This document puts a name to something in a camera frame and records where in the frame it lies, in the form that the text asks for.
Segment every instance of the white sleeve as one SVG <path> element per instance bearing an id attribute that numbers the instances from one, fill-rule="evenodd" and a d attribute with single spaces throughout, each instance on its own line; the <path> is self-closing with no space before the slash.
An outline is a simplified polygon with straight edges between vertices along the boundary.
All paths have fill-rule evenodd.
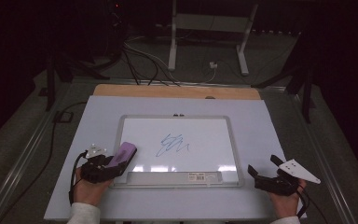
<path id="1" fill-rule="evenodd" d="M 73 203 L 68 224 L 99 224 L 101 211 L 86 203 Z"/>
<path id="2" fill-rule="evenodd" d="M 300 224 L 300 220 L 298 217 L 284 217 L 273 221 L 270 224 Z"/>

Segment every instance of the label sticker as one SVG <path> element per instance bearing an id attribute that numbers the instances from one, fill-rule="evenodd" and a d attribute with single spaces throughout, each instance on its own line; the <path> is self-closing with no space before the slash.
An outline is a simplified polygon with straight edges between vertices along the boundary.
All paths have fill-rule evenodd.
<path id="1" fill-rule="evenodd" d="M 205 181 L 205 173 L 188 173 L 189 181 Z"/>

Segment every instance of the blue ink drawing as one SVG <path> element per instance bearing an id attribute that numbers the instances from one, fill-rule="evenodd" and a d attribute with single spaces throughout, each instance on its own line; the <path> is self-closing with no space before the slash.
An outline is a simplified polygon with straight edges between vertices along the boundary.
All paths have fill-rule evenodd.
<path id="1" fill-rule="evenodd" d="M 161 140 L 162 148 L 158 151 L 156 157 L 161 156 L 173 148 L 176 148 L 176 152 L 182 150 L 183 148 L 187 148 L 188 151 L 190 144 L 185 144 L 184 146 L 182 146 L 182 144 L 183 136 L 181 134 L 177 136 L 171 136 L 171 134 L 168 134 L 164 139 Z"/>

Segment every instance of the gray floor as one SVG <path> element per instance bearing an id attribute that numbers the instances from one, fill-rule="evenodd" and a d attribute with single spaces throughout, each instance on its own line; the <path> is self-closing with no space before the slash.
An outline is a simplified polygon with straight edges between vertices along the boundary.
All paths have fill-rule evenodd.
<path id="1" fill-rule="evenodd" d="M 200 40 L 203 39 L 195 38 L 193 41 L 180 42 L 177 69 L 167 76 L 175 78 L 182 85 L 229 85 L 246 88 L 250 84 L 278 74 L 296 43 L 296 39 L 288 35 L 251 35 L 245 51 L 250 75 L 242 77 L 235 53 L 235 44 L 241 41 L 240 36 L 231 35 L 225 37 L 224 41 L 212 41 L 210 44 L 201 43 Z M 127 43 L 132 48 L 159 57 L 165 63 L 168 61 L 168 37 L 153 40 L 133 38 Z M 153 76 L 154 65 L 149 60 L 133 55 L 130 57 L 133 66 L 143 76 Z M 209 62 L 218 64 L 214 77 L 214 70 L 209 68 Z M 123 61 L 101 72 L 111 77 L 110 81 L 105 82 L 134 83 L 131 80 L 130 69 Z M 172 84 L 161 72 L 158 79 Z M 147 83 L 148 78 L 144 80 L 142 83 Z M 321 185 L 309 184 L 307 189 L 329 223 L 358 223 L 358 163 L 351 148 L 318 87 L 313 86 L 312 89 L 312 102 L 315 107 L 310 110 L 311 124 L 306 124 L 298 112 L 298 99 L 301 95 L 287 95 L 282 91 L 288 80 L 289 78 L 260 90 L 286 158 L 296 159 L 322 179 Z M 3 205 L 12 204 L 21 195 L 48 159 L 53 128 L 51 119 L 54 113 L 45 112 L 47 100 L 37 96 L 40 89 L 45 86 L 46 73 L 37 76 L 35 83 L 37 88 L 34 93 L 0 131 L 0 187 L 4 186 L 7 174 L 13 169 L 21 153 L 25 149 L 34 148 L 34 153 L 27 157 L 27 168 L 23 173 L 19 173 L 21 178 L 14 181 Z M 98 83 L 102 82 L 87 76 L 75 77 L 70 84 L 58 83 L 58 101 L 52 111 L 63 110 L 68 105 L 87 101 Z M 71 107 L 69 111 L 74 112 L 72 122 L 57 124 L 52 159 L 46 171 L 8 211 L 2 223 L 56 223 L 44 220 L 43 216 L 83 110 L 84 105 Z M 314 205 L 310 206 L 307 214 L 309 217 L 303 219 L 302 223 L 324 223 Z M 257 220 L 246 223 L 269 221 Z"/>

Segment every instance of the black wire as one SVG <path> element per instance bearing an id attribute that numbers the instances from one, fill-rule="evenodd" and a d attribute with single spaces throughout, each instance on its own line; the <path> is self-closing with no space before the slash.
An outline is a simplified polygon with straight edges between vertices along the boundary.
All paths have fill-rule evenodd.
<path id="1" fill-rule="evenodd" d="M 310 197 L 306 195 L 308 198 L 308 201 L 306 202 L 304 197 L 298 190 L 296 191 L 296 194 L 298 195 L 298 197 L 301 199 L 301 202 L 303 203 L 303 207 L 297 213 L 298 218 L 301 218 L 304 215 L 304 213 L 307 211 L 308 207 L 310 206 Z"/>
<path id="2" fill-rule="evenodd" d="M 82 179 L 79 179 L 75 184 L 74 184 L 74 180 L 75 180 L 75 175 L 76 175 L 76 168 L 77 168 L 77 164 L 80 161 L 80 159 L 83 157 L 85 157 L 87 155 L 87 151 L 81 153 L 80 155 L 77 156 L 76 161 L 74 163 L 74 168 L 72 170 L 72 176 L 71 176 L 71 186 L 69 187 L 69 203 L 72 205 L 72 203 L 74 202 L 74 188 L 75 185 Z"/>
<path id="3" fill-rule="evenodd" d="M 173 84 L 176 85 L 176 86 L 180 86 L 179 84 L 177 84 L 172 78 L 170 78 L 170 77 L 165 73 L 164 68 L 162 68 L 161 65 L 160 65 L 158 62 L 156 62 L 154 59 L 150 58 L 148 55 L 142 53 L 141 51 L 135 50 L 135 49 L 130 49 L 130 48 L 127 48 L 127 47 L 124 47 L 124 49 L 125 49 L 125 50 L 129 50 L 129 51 L 132 51 L 132 52 L 134 52 L 135 54 L 138 54 L 139 56 L 145 57 L 145 58 L 147 58 L 148 60 L 154 62 L 155 65 L 161 70 L 161 72 L 164 74 L 164 76 L 165 76 L 171 83 L 173 83 Z"/>
<path id="4" fill-rule="evenodd" d="M 123 50 L 123 53 L 124 53 L 124 55 L 126 56 L 127 63 L 128 63 L 128 65 L 129 65 L 129 68 L 130 68 L 132 77 L 133 77 L 133 79 L 135 79 L 136 85 L 139 85 L 138 77 L 136 76 L 136 74 L 135 74 L 134 71 L 132 70 L 132 69 L 133 69 L 133 66 L 130 66 L 131 61 L 130 61 L 129 55 L 127 54 L 127 52 L 126 52 L 125 50 Z"/>
<path id="5" fill-rule="evenodd" d="M 45 165 L 43 166 L 43 168 L 39 171 L 39 173 L 37 174 L 37 176 L 34 178 L 34 180 L 28 185 L 28 187 L 20 194 L 20 196 L 11 204 L 7 207 L 7 210 L 2 214 L 2 216 L 0 217 L 0 223 L 3 221 L 3 219 L 5 218 L 5 216 L 8 214 L 8 212 L 14 207 L 14 205 L 16 205 L 16 203 L 25 195 L 25 193 L 32 187 L 32 185 L 36 182 L 36 180 L 39 179 L 39 177 L 42 175 L 43 172 L 45 172 L 46 168 L 48 167 L 48 164 L 50 163 L 52 154 L 53 154 L 53 145 L 54 145 L 54 134 L 55 134 L 55 128 L 57 125 L 57 120 L 58 118 L 60 118 L 62 116 L 63 113 L 66 112 L 67 109 L 69 109 L 72 106 L 75 105 L 82 105 L 85 104 L 86 102 L 80 102 L 80 103 L 76 103 L 73 105 L 69 105 L 67 106 L 62 112 L 60 112 L 59 114 L 57 114 L 54 117 L 53 120 L 53 127 L 51 130 L 51 138 L 50 138 L 50 147 L 49 147 L 49 153 L 48 153 L 48 159 L 45 162 Z"/>
<path id="6" fill-rule="evenodd" d="M 146 57 L 146 58 L 148 58 L 146 55 L 143 55 L 143 54 L 140 54 L 140 53 L 134 53 L 134 52 L 130 52 L 130 51 L 128 51 L 127 49 L 123 49 L 123 50 L 125 50 L 127 53 L 130 53 L 130 54 L 134 54 L 134 55 L 137 55 L 137 56 L 141 56 L 141 57 Z M 155 69 L 156 69 L 156 72 L 155 72 L 155 74 L 153 75 L 153 77 L 152 78 L 150 78 L 150 80 L 149 80 L 149 82 L 148 82 L 148 86 L 153 82 L 153 80 L 155 80 L 156 79 L 156 77 L 157 77 L 157 75 L 158 75 L 158 66 L 157 66 L 157 63 L 155 62 L 155 61 L 153 61 L 153 60 L 150 60 L 152 63 L 153 63 L 153 65 L 155 66 Z M 131 63 L 131 62 L 126 62 L 129 66 L 131 66 L 132 67 L 132 69 L 140 76 L 140 77 L 144 77 L 144 78 L 146 78 L 146 79 L 149 79 L 149 77 L 146 77 L 146 76 L 143 76 L 141 73 L 139 73 L 138 71 L 136 71 L 136 69 L 135 69 L 135 67 L 133 66 L 133 64 Z"/>
<path id="7" fill-rule="evenodd" d="M 128 53 L 130 53 L 130 54 L 137 55 L 137 56 L 139 56 L 139 57 L 144 57 L 144 58 L 150 60 L 150 62 L 155 66 L 156 73 L 153 75 L 152 78 L 150 78 L 149 82 L 147 83 L 148 86 L 149 86 L 154 80 L 157 80 L 157 81 L 159 81 L 161 84 L 164 84 L 164 85 L 168 86 L 167 83 L 161 81 L 160 79 L 157 79 L 157 75 L 158 75 L 158 63 L 157 63 L 156 61 L 154 61 L 154 60 L 153 60 L 152 58 L 150 58 L 148 55 L 143 54 L 143 53 L 141 53 L 141 52 L 138 52 L 138 51 L 136 51 L 136 50 L 128 49 L 128 48 L 125 48 L 124 50 L 126 50 L 126 51 L 127 51 Z"/>
<path id="8" fill-rule="evenodd" d="M 309 194 L 305 191 L 305 189 L 299 185 L 303 189 L 303 193 L 308 197 L 310 202 L 315 206 L 316 210 L 318 210 L 319 214 L 321 214 L 322 218 L 324 219 L 324 222 L 328 224 L 327 218 L 325 217 L 324 213 L 322 212 L 321 208 L 316 204 L 314 200 L 309 196 Z"/>

